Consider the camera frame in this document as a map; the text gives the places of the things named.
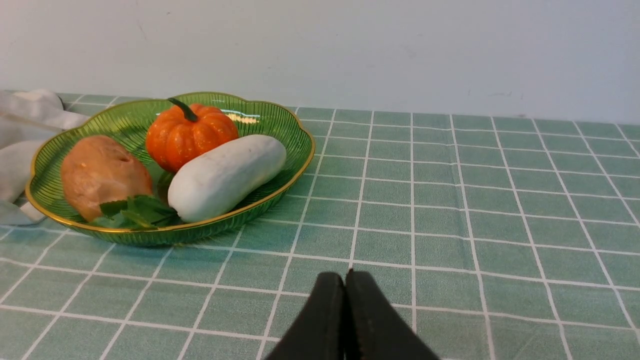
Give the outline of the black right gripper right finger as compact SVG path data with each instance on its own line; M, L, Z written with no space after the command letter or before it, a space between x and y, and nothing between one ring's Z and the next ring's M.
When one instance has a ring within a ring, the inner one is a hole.
M349 270L345 300L346 360L438 360L393 308L370 272Z

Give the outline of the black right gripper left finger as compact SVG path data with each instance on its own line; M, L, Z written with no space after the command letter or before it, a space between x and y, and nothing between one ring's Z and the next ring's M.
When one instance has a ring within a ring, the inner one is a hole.
M335 272L321 272L291 326L268 360L342 360L345 285Z

